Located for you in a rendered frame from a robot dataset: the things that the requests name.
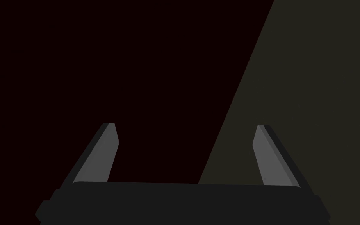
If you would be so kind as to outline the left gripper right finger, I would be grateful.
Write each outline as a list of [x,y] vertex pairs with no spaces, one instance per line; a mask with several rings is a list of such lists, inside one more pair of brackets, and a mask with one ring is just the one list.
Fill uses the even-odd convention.
[[305,191],[312,190],[269,125],[257,125],[252,147],[264,185],[296,186]]

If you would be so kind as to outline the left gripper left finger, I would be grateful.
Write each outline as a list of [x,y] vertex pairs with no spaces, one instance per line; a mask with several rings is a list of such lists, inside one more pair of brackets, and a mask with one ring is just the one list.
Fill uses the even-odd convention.
[[103,123],[87,145],[61,188],[75,182],[107,182],[119,139],[114,123]]

